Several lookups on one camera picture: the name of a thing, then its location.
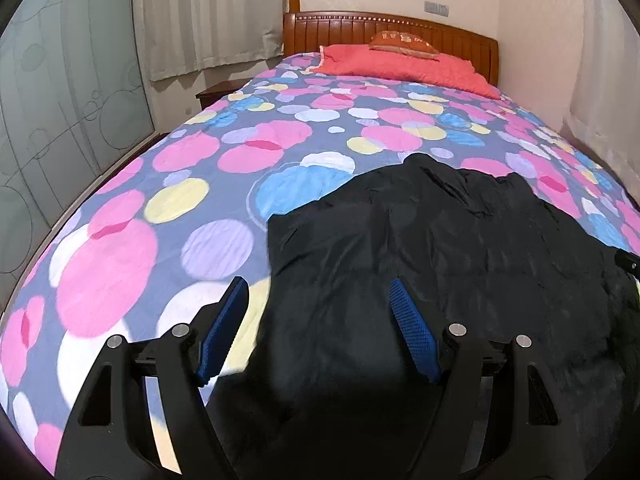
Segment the wooden headboard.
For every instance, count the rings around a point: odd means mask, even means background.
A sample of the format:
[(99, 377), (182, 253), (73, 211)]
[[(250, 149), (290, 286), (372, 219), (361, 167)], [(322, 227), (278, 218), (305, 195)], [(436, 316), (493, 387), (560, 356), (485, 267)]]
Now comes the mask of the wooden headboard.
[(361, 11), (300, 11), (283, 17), (283, 55), (317, 52), (331, 44), (368, 44), (383, 30), (421, 37), (439, 52), (463, 58), (495, 86), (499, 80), (498, 41), (462, 28)]

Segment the white window curtain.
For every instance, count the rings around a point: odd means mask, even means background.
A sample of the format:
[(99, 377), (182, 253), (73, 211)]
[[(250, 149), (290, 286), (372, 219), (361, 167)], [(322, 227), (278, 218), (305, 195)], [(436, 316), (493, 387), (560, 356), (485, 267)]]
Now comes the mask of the white window curtain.
[(134, 0), (145, 75), (157, 82), (282, 53), (286, 0)]

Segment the red pillow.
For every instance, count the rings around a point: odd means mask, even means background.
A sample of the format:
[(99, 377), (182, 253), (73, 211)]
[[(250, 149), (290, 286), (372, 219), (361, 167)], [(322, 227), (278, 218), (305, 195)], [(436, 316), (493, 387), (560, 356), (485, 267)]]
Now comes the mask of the red pillow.
[(361, 76), (434, 84), (499, 99), (500, 92), (469, 61), (448, 54), (434, 58), (373, 50), (365, 44), (334, 44), (320, 49), (320, 63), (312, 70), (330, 76)]

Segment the black puffer jacket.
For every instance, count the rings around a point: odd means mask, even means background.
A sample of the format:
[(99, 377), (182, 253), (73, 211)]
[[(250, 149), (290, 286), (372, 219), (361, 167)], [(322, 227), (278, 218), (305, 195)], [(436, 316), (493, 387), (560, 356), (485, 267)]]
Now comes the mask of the black puffer jacket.
[(485, 339), (525, 334), (588, 468), (639, 403), (639, 293), (612, 247), (538, 198), (414, 154), (268, 223), (269, 297), (208, 410), (242, 479), (398, 479), (431, 415), (390, 282)]

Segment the frosted glass wardrobe door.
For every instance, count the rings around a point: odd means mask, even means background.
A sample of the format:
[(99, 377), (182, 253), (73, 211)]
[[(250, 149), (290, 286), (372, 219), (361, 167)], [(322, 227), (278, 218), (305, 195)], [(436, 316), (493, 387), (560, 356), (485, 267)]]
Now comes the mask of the frosted glass wardrobe door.
[(1, 299), (88, 186), (154, 130), (132, 0), (22, 0), (1, 35)]

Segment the white side curtain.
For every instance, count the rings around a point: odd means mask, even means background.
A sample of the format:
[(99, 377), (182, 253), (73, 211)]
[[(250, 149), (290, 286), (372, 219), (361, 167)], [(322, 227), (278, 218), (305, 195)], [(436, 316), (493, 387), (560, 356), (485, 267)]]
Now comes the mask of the white side curtain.
[(639, 33), (620, 0), (584, 0), (584, 39), (566, 123), (612, 164), (639, 161)]

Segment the wooden nightstand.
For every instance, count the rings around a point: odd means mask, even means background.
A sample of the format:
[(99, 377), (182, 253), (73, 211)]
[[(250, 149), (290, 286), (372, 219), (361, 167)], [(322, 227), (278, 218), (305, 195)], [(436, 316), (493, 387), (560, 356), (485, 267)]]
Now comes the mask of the wooden nightstand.
[(242, 89), (249, 81), (250, 78), (221, 81), (218, 82), (218, 84), (214, 84), (213, 86), (198, 92), (195, 95), (195, 99), (200, 102), (201, 109), (205, 110), (220, 99), (228, 96), (228, 94)]

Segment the orange embroidered cushion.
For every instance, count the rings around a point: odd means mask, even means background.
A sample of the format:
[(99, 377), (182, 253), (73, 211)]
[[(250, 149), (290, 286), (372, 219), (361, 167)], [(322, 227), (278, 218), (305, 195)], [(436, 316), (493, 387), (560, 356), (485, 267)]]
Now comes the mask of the orange embroidered cushion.
[(437, 58), (439, 56), (439, 52), (420, 36), (397, 30), (377, 32), (369, 42), (369, 48), (375, 51), (407, 55), (412, 58)]

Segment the wall socket panel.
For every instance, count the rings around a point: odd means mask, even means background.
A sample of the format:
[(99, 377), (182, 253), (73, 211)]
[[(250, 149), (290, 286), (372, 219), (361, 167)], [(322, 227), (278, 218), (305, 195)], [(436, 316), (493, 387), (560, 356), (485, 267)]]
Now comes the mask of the wall socket panel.
[(426, 13), (431, 13), (439, 16), (443, 16), (444, 18), (448, 18), (449, 16), (449, 6), (443, 3), (433, 2), (433, 1), (425, 1), (424, 2), (424, 11)]

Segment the colourful polka dot bedspread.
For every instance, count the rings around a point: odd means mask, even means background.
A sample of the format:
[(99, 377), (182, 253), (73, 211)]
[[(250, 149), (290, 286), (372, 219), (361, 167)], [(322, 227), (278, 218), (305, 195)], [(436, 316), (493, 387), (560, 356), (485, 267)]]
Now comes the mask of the colourful polka dot bedspread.
[(314, 72), (318, 59), (287, 58), (159, 140), (88, 198), (28, 271), (1, 335), (1, 403), (47, 470), (108, 336), (165, 333), (241, 275), (252, 299), (224, 363), (240, 370), (267, 298), (268, 219), (413, 153), (519, 174), (604, 244), (638, 249), (623, 187), (504, 94), (330, 77)]

